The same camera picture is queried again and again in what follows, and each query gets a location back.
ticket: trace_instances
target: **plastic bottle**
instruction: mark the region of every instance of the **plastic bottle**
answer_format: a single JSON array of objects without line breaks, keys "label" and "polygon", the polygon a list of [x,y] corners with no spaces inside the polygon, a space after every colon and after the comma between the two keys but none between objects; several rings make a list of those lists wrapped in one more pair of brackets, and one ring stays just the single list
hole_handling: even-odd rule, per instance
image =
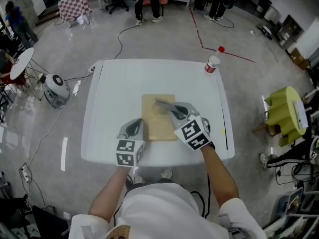
[{"label": "plastic bottle", "polygon": [[223,53],[224,51],[225,51],[225,48],[222,46],[219,46],[218,50],[216,50],[216,52],[209,57],[209,60],[207,61],[206,65],[205,65],[205,71],[207,73],[212,74],[215,71],[215,69],[220,64],[220,60],[216,55],[218,53]]}]

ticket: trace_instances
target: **red and white tablecloth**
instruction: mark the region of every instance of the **red and white tablecloth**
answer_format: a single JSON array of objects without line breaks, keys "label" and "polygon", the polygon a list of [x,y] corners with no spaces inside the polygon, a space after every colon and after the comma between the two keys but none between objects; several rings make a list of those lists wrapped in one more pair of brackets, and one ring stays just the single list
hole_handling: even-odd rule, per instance
[{"label": "red and white tablecloth", "polygon": [[89,15],[92,10],[89,0],[61,0],[59,2],[60,17],[63,20],[72,20],[81,15]]}]

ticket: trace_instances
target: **yellow-green table cover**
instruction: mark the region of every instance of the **yellow-green table cover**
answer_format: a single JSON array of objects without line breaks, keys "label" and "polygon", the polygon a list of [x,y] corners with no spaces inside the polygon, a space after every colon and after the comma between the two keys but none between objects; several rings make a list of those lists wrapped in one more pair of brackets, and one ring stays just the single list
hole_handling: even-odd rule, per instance
[{"label": "yellow-green table cover", "polygon": [[292,87],[284,87],[270,94],[265,99],[269,105],[268,120],[270,126],[279,125],[283,137],[279,146],[284,146],[298,139],[306,133],[305,128],[299,128],[294,108],[294,101],[300,101],[296,90]]}]

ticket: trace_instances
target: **brown patch on shirt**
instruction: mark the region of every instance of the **brown patch on shirt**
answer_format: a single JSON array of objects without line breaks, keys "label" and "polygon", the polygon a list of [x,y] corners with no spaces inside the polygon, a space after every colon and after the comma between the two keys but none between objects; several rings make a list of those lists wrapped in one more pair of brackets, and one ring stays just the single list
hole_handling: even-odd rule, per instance
[{"label": "brown patch on shirt", "polygon": [[128,239],[130,235],[130,226],[122,225],[114,228],[106,239]]}]

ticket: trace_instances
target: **wooden board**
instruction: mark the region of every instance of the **wooden board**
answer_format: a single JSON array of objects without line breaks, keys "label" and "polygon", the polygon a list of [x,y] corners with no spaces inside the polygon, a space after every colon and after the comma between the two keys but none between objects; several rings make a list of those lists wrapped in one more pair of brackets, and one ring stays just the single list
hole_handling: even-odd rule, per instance
[{"label": "wooden board", "polygon": [[142,95],[142,119],[145,122],[144,139],[146,141],[173,141],[177,139],[168,111],[156,107],[155,100],[175,102],[175,95]]}]

